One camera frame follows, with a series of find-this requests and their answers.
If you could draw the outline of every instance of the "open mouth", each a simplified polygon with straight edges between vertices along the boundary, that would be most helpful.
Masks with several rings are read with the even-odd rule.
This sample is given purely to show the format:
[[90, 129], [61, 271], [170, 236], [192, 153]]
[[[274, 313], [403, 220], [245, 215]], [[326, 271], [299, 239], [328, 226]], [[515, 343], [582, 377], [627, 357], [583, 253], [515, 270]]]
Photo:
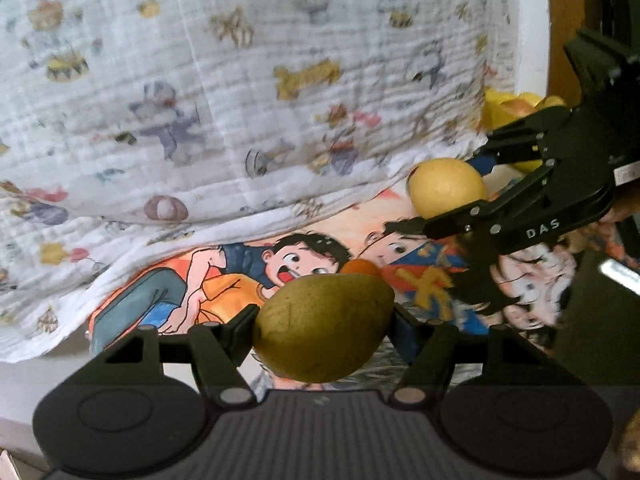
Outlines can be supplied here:
[[282, 267], [280, 267], [278, 269], [278, 279], [282, 282], [282, 283], [289, 283], [292, 282], [293, 280], [295, 280], [296, 278], [299, 278], [300, 275], [295, 271], [295, 270], [291, 270], [289, 269], [289, 267], [283, 265]]

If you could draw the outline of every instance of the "yellow container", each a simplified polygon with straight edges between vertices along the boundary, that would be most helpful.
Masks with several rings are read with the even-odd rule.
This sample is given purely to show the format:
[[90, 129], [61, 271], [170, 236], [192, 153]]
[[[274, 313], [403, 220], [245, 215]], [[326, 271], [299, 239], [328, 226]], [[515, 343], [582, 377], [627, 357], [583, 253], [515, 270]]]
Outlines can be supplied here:
[[[535, 110], [543, 110], [551, 106], [567, 106], [567, 104], [557, 96], [542, 98], [531, 92], [523, 92], [520, 95], [516, 95], [488, 88], [484, 92], [482, 126], [489, 131], [497, 130], [528, 115], [529, 109], [530, 112], [533, 112], [533, 108]], [[540, 160], [531, 160], [529, 162], [511, 164], [511, 166], [523, 173], [531, 173], [531, 171], [539, 168], [541, 164]]]

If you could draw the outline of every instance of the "gray pants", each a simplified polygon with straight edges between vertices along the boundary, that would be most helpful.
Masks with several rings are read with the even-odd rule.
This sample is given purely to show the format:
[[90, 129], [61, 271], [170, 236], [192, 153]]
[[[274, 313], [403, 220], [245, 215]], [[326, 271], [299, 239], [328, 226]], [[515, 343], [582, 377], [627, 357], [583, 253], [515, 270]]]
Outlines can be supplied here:
[[187, 284], [173, 269], [159, 267], [140, 276], [95, 318], [91, 351], [99, 354], [139, 322], [159, 301], [180, 305]]

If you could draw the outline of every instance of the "brown wooden panel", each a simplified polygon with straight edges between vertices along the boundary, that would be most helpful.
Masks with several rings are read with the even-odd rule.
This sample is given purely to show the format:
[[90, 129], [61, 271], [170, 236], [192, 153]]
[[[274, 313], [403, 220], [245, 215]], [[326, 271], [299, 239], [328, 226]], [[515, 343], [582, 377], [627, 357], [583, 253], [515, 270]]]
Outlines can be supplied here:
[[549, 0], [551, 51], [549, 63], [550, 94], [559, 95], [571, 106], [580, 102], [580, 84], [564, 54], [563, 45], [579, 28], [600, 30], [600, 0]]

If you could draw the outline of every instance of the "white patterned cloth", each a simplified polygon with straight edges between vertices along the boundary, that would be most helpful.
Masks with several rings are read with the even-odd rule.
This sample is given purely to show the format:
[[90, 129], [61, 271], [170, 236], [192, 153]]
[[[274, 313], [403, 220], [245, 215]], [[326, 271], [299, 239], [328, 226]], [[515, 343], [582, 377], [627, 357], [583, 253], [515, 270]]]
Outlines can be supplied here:
[[468, 156], [484, 85], [512, 86], [509, 5], [0, 0], [0, 360], [155, 260]]

